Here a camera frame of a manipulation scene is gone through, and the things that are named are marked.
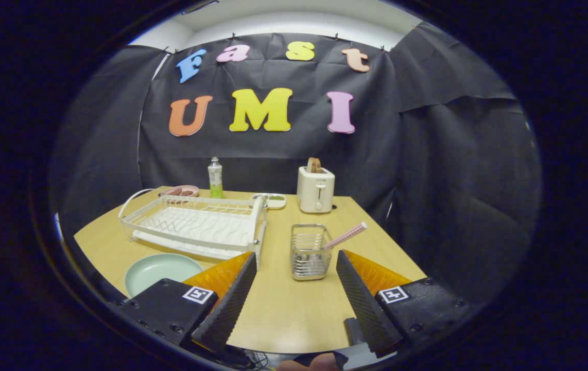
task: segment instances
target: checkered chopstick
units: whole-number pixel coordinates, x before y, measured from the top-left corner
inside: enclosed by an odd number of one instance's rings
[[[357,235],[358,233],[362,232],[363,230],[367,229],[367,223],[362,222],[359,225],[351,228],[350,230],[348,230],[345,234],[341,235],[340,237],[332,240],[331,242],[328,242],[327,244],[325,244],[324,249],[328,250],[328,249],[332,249],[333,247],[335,247],[337,244],[341,244],[342,242],[345,242],[346,240],[350,239],[351,237],[353,237],[354,235]]]

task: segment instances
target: white toaster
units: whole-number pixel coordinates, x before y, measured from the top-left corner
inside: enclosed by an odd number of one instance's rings
[[[299,182],[296,198],[299,209],[304,213],[328,213],[333,207],[335,175],[322,167],[322,172],[308,172],[305,166],[299,167]]]

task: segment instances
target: white dish rack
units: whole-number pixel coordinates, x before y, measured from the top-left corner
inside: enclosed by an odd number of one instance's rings
[[[260,267],[266,228],[266,202],[164,195],[118,219],[129,240],[136,238],[178,251],[216,259],[230,259],[253,251]]]

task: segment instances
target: utensil holder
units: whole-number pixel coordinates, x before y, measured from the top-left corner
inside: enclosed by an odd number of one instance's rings
[[[332,238],[324,225],[292,225],[291,270],[294,280],[323,279],[331,262],[332,250],[323,250]]]

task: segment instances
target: ceiling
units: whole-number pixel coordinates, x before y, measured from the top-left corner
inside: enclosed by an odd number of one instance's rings
[[[421,21],[404,10],[381,0],[219,0],[206,7],[173,19],[193,31],[200,31],[232,19],[271,12],[324,12],[408,33]]]

